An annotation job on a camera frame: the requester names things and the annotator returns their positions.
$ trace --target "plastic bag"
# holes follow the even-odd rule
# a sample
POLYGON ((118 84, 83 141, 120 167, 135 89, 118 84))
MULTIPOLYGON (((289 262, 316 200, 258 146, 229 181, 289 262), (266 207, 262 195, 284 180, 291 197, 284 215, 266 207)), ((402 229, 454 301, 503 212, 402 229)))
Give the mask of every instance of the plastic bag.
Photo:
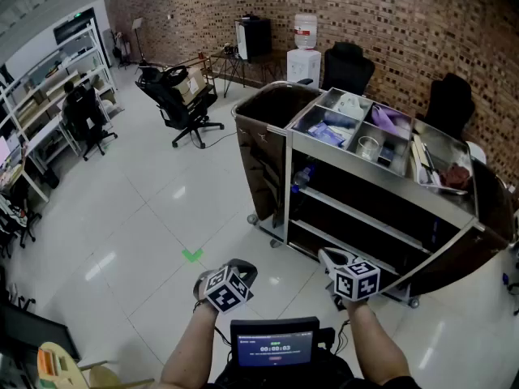
POLYGON ((344 94, 337 103, 339 112, 349 115, 352 118, 362 120, 364 111, 358 103, 358 97, 354 94, 344 94))

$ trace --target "wooden object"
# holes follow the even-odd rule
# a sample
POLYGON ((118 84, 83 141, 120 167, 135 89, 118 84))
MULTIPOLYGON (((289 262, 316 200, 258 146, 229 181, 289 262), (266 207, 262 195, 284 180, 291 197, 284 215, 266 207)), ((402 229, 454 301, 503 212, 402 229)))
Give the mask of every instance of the wooden object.
POLYGON ((52 376, 47 374, 38 362, 38 375, 43 387, 55 387, 56 389, 126 389, 155 382, 155 379, 150 378, 137 382, 122 383, 112 370, 102 366, 107 361, 98 361, 91 365, 79 367, 74 359, 55 343, 43 343, 40 350, 52 352, 57 364, 57 375, 52 376), (90 383, 83 375, 85 370, 90 370, 90 383))

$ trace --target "human arm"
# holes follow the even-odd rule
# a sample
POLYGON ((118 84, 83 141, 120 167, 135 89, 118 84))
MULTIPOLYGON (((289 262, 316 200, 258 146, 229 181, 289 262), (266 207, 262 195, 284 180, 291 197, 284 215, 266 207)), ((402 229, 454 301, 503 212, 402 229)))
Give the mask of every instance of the human arm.
POLYGON ((383 386, 403 376, 410 376, 404 353, 380 326, 364 301, 344 301, 351 321, 355 352, 364 378, 383 386))
POLYGON ((165 363, 160 389, 200 389, 208 382, 217 315, 208 301, 195 309, 182 338, 165 363))

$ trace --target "white tile floor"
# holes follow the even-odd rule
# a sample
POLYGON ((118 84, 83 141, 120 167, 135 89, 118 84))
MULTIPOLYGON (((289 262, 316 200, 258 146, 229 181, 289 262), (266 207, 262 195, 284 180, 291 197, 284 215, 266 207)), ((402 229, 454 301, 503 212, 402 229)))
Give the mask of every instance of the white tile floor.
MULTIPOLYGON (((61 182, 35 228, 37 241, 15 250, 11 280, 37 299, 36 313, 66 324, 83 362, 109 360, 123 379, 158 378, 191 316, 191 286, 206 268, 240 257, 259 268, 255 298, 220 317, 317 315, 337 327, 337 313, 316 262, 253 229, 253 210, 234 136, 208 150, 189 138, 171 147, 177 131, 164 126, 155 102, 134 84, 135 68, 115 71, 126 110, 114 119, 119 138, 89 162, 67 153, 55 164, 61 182), (189 263, 182 250, 202 248, 189 263)), ((225 130, 203 135, 209 145, 235 131, 230 109, 255 92, 233 84, 210 118, 225 130)), ((404 350, 424 388, 506 389, 519 368, 519 322, 501 284, 513 272, 500 253, 472 276, 422 297, 411 310, 382 297, 371 305, 404 350)), ((360 375, 351 342, 342 352, 360 375)), ((227 348, 215 338, 211 377, 223 369, 227 348)))

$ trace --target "wrist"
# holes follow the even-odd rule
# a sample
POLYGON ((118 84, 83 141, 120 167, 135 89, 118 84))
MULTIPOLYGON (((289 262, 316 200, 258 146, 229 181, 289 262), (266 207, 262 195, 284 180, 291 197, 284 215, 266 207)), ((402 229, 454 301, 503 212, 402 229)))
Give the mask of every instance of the wrist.
POLYGON ((343 299, 342 304, 346 309, 348 310, 348 315, 351 316, 355 311, 357 311, 361 307, 368 307, 367 300, 361 300, 361 301, 350 301, 343 299))
POLYGON ((207 317, 216 318, 219 314, 218 310, 208 301, 208 300, 200 300, 195 304, 195 308, 193 309, 193 313, 201 313, 207 317))

